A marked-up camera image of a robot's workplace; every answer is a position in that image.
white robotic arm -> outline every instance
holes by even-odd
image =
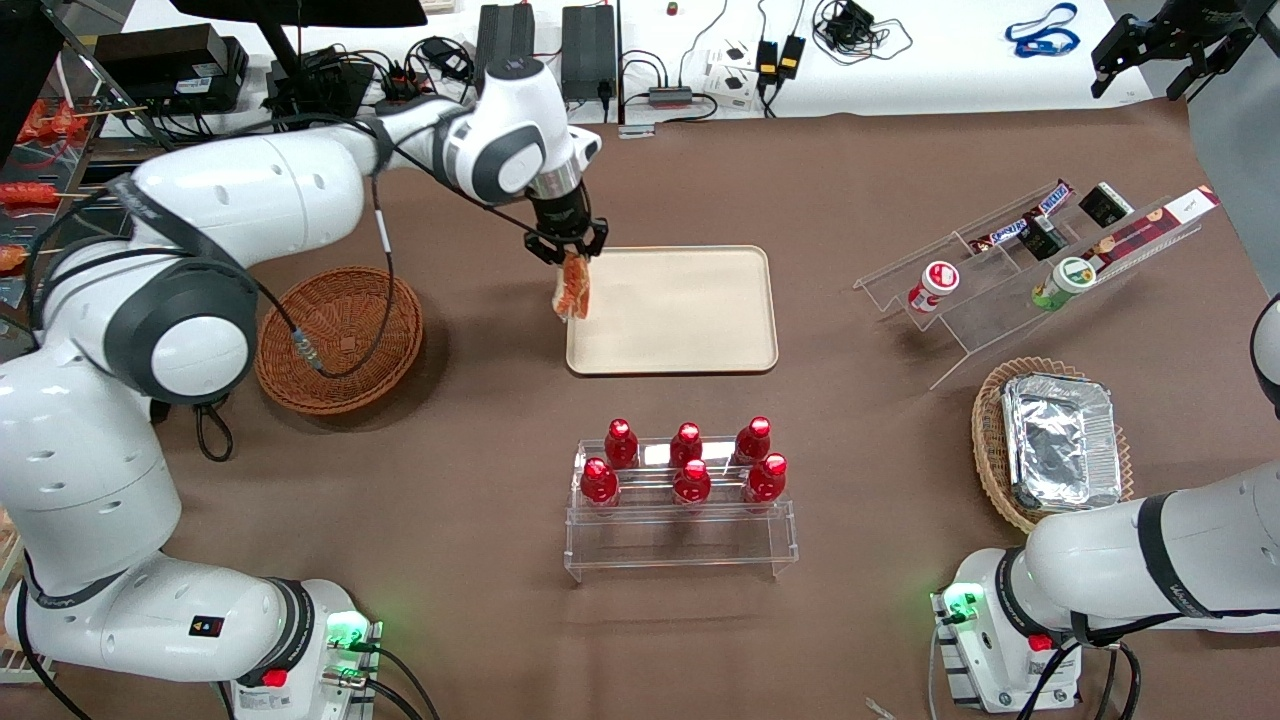
[[[1280,416],[1280,296],[1258,316],[1253,366]],[[980,550],[934,596],[988,712],[1070,707],[1079,652],[1148,628],[1280,630],[1280,462],[1213,484],[1052,515],[1025,548]]]
[[[599,147],[526,59],[490,68],[472,110],[428,97],[380,126],[224,140],[114,181],[133,237],[68,249],[32,318],[40,350],[0,365],[0,505],[28,553],[9,633],[63,662],[236,680],[241,719],[340,717],[349,693],[320,678],[355,666],[333,644],[365,639],[366,619],[326,580],[159,552],[180,505],[150,398],[206,402],[234,387],[256,338],[244,269],[347,236],[364,178],[383,169],[424,168],[484,205],[527,196],[538,232],[525,243],[545,261],[564,245],[598,252],[607,228],[581,176]]]

sticker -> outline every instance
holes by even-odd
[[[22,301],[22,291],[27,284],[18,278],[10,281],[0,281],[0,302],[4,302],[14,310],[18,309],[18,304]]]
[[[223,67],[218,63],[196,63],[191,67],[191,70],[200,77],[218,77],[225,74]]]
[[[197,638],[216,638],[223,634],[223,623],[225,620],[225,618],[196,615],[191,619],[191,626],[187,628],[187,634]]]
[[[1041,675],[1041,674],[1044,673],[1044,666],[1047,664],[1048,664],[1048,661],[1046,661],[1046,662],[1036,662],[1034,660],[1032,660],[1027,665],[1027,674],[1028,675]],[[1064,660],[1062,664],[1057,666],[1057,670],[1053,671],[1053,674],[1055,675],[1060,675],[1062,673],[1066,673],[1071,667],[1075,667],[1075,660],[1074,659]]]
[[[1201,190],[1193,190],[1187,195],[1174,200],[1165,209],[1172,215],[1180,224],[1187,224],[1196,218],[1199,218],[1204,213],[1212,210],[1217,202],[1210,200],[1208,195]]]
[[[291,696],[278,694],[271,691],[246,691],[239,692],[241,710],[282,710],[292,705]]]
[[[209,92],[209,88],[214,85],[214,78],[196,78],[196,79],[179,79],[178,85],[173,86],[178,95],[202,95]]]

brown wicker basket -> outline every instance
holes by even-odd
[[[1036,523],[1050,514],[1039,510],[1027,510],[1014,500],[1009,483],[1009,445],[1005,441],[1005,410],[1000,391],[1011,378],[1027,373],[1051,373],[1084,378],[1070,365],[1046,357],[1019,357],[996,368],[978,389],[973,402],[973,456],[978,462],[978,478],[982,489],[991,497],[991,503],[1000,514],[1024,533],[1030,533]],[[1133,465],[1129,461],[1129,442],[1124,432],[1116,427],[1116,452],[1120,455],[1121,500],[1133,498]]]
[[[325,378],[303,360],[280,313],[271,307],[257,332],[253,369],[271,400],[307,415],[337,415],[369,405],[404,377],[422,345],[422,304],[396,278],[394,302],[381,345],[346,378]],[[326,370],[356,364],[378,334],[387,310],[387,272],[335,268],[302,281],[280,297]]]

clear acrylic rack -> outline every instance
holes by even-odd
[[[750,468],[731,464],[733,441],[703,438],[712,495],[690,507],[671,502],[671,439],[640,439],[640,466],[617,471],[620,502],[608,509],[586,505],[579,492],[586,459],[604,457],[604,442],[579,442],[566,509],[564,569],[580,583],[586,570],[695,565],[771,565],[777,577],[800,559],[795,509],[786,493],[773,502],[742,502]]]
[[[1032,191],[854,283],[854,288],[864,290],[882,313],[902,311],[922,332],[936,323],[941,324],[951,340],[960,346],[964,355],[929,386],[929,389],[937,388],[975,355],[982,354],[987,360],[996,363],[1006,360],[1007,357],[997,357],[997,355],[1009,351],[1014,345],[1029,337],[1051,318],[1085,311],[1083,309],[1091,304],[1084,302],[1083,299],[1100,297],[1102,286],[1126,278],[1135,265],[1201,228],[1201,220],[1196,219],[1169,231],[1138,251],[1107,266],[1100,273],[1094,287],[1082,299],[1073,300],[1055,313],[1048,313],[1032,302],[1032,291],[1048,277],[1057,263],[1065,258],[1080,255],[1112,232],[1143,215],[1160,210],[1171,200],[1171,197],[1162,197],[1103,228],[1098,227],[1074,204],[1079,199],[1080,191],[1079,186],[1073,186],[1078,191],[1071,204],[1052,215],[1053,227],[1061,232],[1062,238],[1068,242],[1066,247],[1052,258],[1037,260],[1016,237],[1010,237],[983,252],[975,252],[969,247],[968,241],[1021,218],[1023,213],[1036,206],[1056,186],[1057,183],[1050,183]],[[943,297],[933,313],[916,313],[908,307],[906,295],[919,282],[924,268],[934,260],[945,260],[956,266],[960,273],[960,287]]]

label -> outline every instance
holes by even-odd
[[[202,77],[196,79],[179,79],[173,88],[178,95],[202,95],[209,92],[209,88],[212,85],[212,78]]]
[[[1027,218],[1018,218],[1012,223],[1000,228],[998,231],[991,233],[991,240],[993,242],[1004,242],[1015,234],[1027,229]]]
[[[197,638],[216,638],[223,634],[224,621],[225,618],[196,615],[191,619],[191,626],[187,628],[187,634]]]
[[[218,63],[196,63],[191,70],[200,77],[218,77],[223,74],[223,67]]]
[[[1185,225],[1204,213],[1208,213],[1215,206],[1217,206],[1217,202],[1210,200],[1208,196],[1199,190],[1193,190],[1178,200],[1174,200],[1169,205],[1165,205],[1165,209],[1169,210],[1169,214],[1172,215],[1179,224]]]
[[[916,313],[932,313],[938,306],[940,297],[932,292],[924,290],[924,286],[915,286],[911,290],[910,296],[906,299],[908,305],[911,306]]]
[[[940,288],[954,290],[960,283],[960,273],[950,263],[931,263],[929,282]]]
[[[239,700],[237,701],[241,710],[283,710],[292,705],[289,694],[282,694],[275,691],[246,691],[241,689]]]
[[[1048,215],[1061,208],[1062,202],[1066,202],[1066,199],[1070,196],[1071,186],[1062,181],[1057,181],[1057,187],[1053,188],[1053,192],[1050,192],[1044,200],[1041,200],[1041,204],[1037,205],[1037,208],[1039,208],[1041,213]]]
[[[1037,662],[1037,661],[1032,660],[1030,662],[1027,664],[1027,674],[1028,675],[1039,676],[1039,675],[1044,674],[1044,666],[1046,665],[1048,665],[1047,660],[1044,662]],[[1071,667],[1075,667],[1075,659],[1074,657],[1064,660],[1062,664],[1057,666],[1057,670],[1053,671],[1053,675],[1056,676],[1056,675],[1060,675],[1062,673],[1066,673]]]

